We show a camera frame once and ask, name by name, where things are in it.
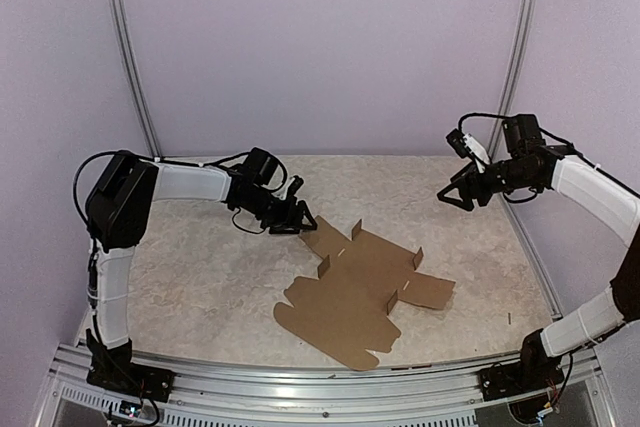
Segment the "brown cardboard box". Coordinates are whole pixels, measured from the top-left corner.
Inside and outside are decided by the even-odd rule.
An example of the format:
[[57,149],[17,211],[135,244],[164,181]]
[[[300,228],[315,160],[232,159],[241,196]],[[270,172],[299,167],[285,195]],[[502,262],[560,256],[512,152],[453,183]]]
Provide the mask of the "brown cardboard box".
[[357,222],[349,237],[321,216],[300,238],[321,260],[314,278],[297,276],[274,306],[276,322],[354,371],[379,365],[401,330],[389,315],[398,302],[442,311],[455,282],[420,273],[424,253],[412,252]]

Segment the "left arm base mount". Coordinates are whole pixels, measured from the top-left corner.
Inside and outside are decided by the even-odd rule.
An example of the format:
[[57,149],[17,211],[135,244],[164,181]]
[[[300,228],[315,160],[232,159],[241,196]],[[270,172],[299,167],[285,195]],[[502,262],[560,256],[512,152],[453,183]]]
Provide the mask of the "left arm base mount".
[[174,379],[171,370],[135,363],[124,368],[111,364],[92,366],[87,375],[90,385],[156,402],[168,401]]

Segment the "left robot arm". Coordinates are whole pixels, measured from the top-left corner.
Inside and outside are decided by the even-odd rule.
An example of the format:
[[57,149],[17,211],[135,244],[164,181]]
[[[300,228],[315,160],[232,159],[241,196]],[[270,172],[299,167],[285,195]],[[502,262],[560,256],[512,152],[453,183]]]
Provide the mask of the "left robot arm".
[[258,147],[205,163],[143,157],[128,150],[105,156],[104,171],[77,207],[90,238],[92,325],[87,345],[93,379],[127,392],[142,378],[132,362],[127,321],[129,271],[154,202],[221,203],[233,213],[252,214],[259,230],[271,235],[314,231],[317,222],[297,196],[303,179],[289,175],[280,159]]

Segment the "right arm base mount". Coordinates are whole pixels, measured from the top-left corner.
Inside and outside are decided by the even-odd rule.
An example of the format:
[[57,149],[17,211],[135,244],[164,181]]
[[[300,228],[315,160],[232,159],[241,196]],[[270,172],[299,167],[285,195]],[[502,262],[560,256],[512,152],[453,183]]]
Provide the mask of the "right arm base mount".
[[485,402],[560,386],[565,380],[565,375],[557,364],[525,374],[520,361],[494,363],[481,369],[477,377]]

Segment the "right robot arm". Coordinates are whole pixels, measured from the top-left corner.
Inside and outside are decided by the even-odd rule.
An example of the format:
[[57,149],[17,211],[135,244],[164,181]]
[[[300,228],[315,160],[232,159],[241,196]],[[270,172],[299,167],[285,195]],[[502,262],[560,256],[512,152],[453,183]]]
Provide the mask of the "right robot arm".
[[564,355],[638,322],[639,194],[589,160],[571,141],[542,128],[535,115],[493,118],[501,125],[506,158],[493,159],[457,125],[446,141],[468,163],[450,178],[438,199],[472,211],[496,196],[516,204],[513,195],[521,190],[528,191],[528,201],[551,192],[583,212],[562,224],[568,230],[563,239],[576,243],[570,253],[585,259],[595,252],[598,233],[604,234],[607,243],[618,241],[625,250],[615,255],[619,265],[608,268],[613,277],[600,293],[525,338],[511,380],[518,389],[531,391]]

